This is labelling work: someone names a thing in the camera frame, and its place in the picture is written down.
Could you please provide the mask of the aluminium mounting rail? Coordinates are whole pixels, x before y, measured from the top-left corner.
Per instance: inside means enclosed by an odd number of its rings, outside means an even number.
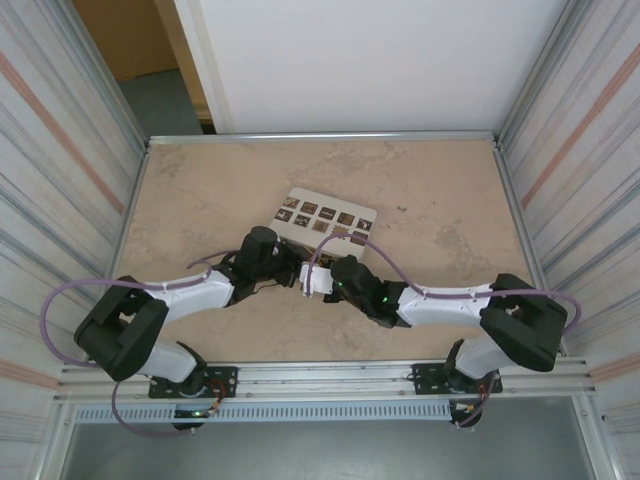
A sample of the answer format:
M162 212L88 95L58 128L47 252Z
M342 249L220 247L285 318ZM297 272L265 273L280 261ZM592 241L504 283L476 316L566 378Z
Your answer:
M241 362L236 401L356 400L413 397L408 380L414 360L354 362ZM503 397L571 397L596 391L586 361L561 357L549 373L522 367L500 371ZM107 401L114 382L99 370L68 366L54 392L56 402Z

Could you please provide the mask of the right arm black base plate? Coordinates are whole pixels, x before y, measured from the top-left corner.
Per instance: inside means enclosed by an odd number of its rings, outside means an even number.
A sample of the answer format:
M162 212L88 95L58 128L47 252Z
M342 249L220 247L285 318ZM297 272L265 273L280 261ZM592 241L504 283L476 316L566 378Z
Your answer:
M445 363L417 363L411 366L407 380L414 386L416 395L436 394L480 394L489 387L493 375L488 373L481 379L473 379ZM493 380L492 393L502 393L499 378Z

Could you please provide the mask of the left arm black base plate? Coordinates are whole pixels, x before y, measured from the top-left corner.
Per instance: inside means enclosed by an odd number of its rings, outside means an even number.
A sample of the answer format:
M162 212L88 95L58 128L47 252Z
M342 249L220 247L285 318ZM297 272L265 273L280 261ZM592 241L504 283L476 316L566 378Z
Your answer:
M152 377L148 396L152 399L234 398L238 383L237 367L197 367L183 382Z

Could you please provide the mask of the white box with patterned tiles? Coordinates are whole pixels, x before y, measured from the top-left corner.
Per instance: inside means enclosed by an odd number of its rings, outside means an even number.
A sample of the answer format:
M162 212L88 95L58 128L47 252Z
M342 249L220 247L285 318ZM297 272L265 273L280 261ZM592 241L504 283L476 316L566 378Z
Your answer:
M338 233L368 239L377 211L302 188L293 188L278 207L269 228L280 238L315 251Z

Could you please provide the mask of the aluminium frame side bar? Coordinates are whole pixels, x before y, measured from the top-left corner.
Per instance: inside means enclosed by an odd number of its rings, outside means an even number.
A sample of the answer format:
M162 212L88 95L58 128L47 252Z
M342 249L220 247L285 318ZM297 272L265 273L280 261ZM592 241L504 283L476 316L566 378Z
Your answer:
M538 261L533 242L528 232L523 208L516 193L512 176L508 169L506 158L496 141L493 142L492 153L504 189L512 220L515 225L516 233L522 253L524 255L529 276L531 277L532 285L537 287L538 289L546 290L547 282L544 278L540 262Z
M129 235L130 225L133 220L135 208L138 202L140 190L144 180L145 172L148 166L149 154L151 148L148 147L144 157L141 160L137 175L133 184L133 190L129 198L129 202L122 216L122 224L117 236L117 242L113 250L111 262L104 275L105 279L114 279L119 271L119 266L123 256L124 248L126 246L127 238Z

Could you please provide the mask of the aluminium frame crossbar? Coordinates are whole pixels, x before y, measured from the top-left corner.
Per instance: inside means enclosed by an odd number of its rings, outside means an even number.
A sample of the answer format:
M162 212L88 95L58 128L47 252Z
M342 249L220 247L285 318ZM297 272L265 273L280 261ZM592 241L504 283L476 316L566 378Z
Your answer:
M306 142L362 141L488 141L494 142L491 131L429 130L398 132L323 132L323 133L249 133L216 135L151 136L150 146L187 144L256 144Z

